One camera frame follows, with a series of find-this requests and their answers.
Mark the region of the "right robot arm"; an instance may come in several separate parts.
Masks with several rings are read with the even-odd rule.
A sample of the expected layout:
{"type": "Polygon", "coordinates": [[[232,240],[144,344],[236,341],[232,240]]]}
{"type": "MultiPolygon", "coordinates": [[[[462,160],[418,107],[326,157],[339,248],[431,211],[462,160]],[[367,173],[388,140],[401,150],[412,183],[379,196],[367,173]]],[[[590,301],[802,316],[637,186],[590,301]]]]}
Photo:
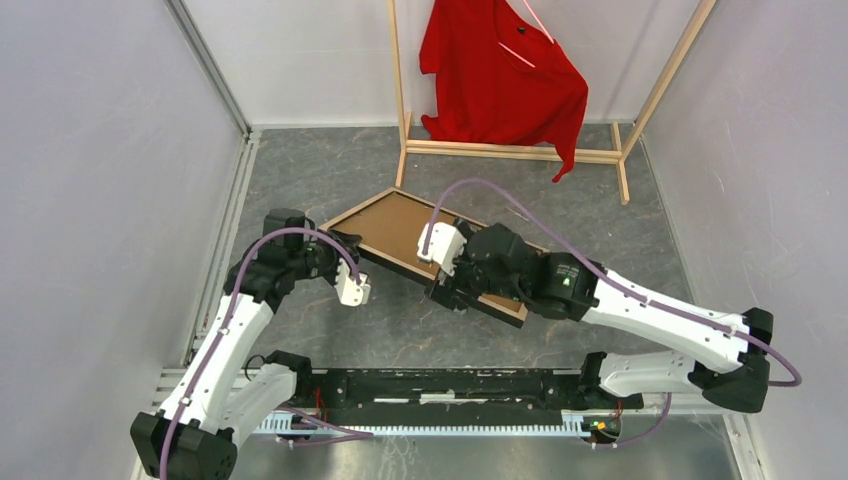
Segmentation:
{"type": "Polygon", "coordinates": [[[766,310],[700,308],[642,288],[598,262],[539,250],[502,224],[426,225],[417,257],[438,266],[428,295],[447,308],[495,295],[546,319],[618,329],[663,346],[648,354],[589,354],[577,392],[591,408],[635,394],[698,393],[736,412],[763,409],[770,377],[765,348],[774,328],[766,310]]]}

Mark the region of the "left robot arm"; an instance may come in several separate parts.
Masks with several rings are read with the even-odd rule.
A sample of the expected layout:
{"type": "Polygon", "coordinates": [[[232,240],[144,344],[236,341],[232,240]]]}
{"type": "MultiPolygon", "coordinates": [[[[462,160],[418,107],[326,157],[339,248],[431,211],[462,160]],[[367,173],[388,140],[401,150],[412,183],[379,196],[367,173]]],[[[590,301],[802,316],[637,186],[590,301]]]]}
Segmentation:
{"type": "Polygon", "coordinates": [[[325,280],[345,306],[370,293],[359,268],[363,238],[320,230],[304,212],[274,209],[263,235],[233,265],[207,336],[178,385],[154,413],[139,413],[130,436],[146,475],[227,479],[244,440],[277,407],[302,407],[316,390],[309,358],[274,351],[238,392],[235,381],[260,333],[299,281],[325,280]]]}

